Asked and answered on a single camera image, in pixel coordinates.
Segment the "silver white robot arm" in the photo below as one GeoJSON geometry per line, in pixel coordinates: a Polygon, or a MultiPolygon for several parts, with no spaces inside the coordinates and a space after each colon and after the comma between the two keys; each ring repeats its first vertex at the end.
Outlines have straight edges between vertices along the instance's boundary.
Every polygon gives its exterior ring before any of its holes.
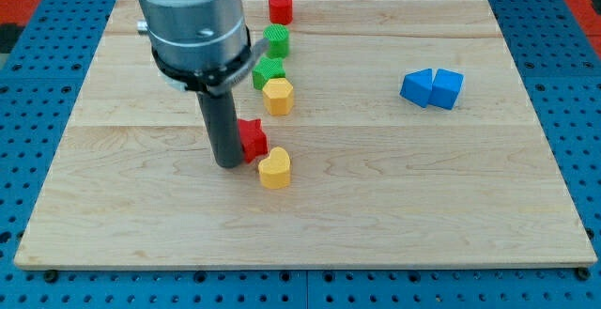
{"type": "Polygon", "coordinates": [[[168,82],[196,94],[216,163],[244,158],[232,89],[268,49],[252,42],[242,0],[138,0],[154,61],[168,82]]]}

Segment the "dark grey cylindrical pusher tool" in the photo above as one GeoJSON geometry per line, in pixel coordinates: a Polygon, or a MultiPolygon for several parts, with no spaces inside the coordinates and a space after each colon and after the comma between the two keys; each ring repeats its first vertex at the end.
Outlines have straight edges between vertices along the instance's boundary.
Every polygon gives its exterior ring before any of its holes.
{"type": "Polygon", "coordinates": [[[197,99],[216,163],[222,168],[239,166],[244,152],[232,93],[219,96],[198,93],[197,99]]]}

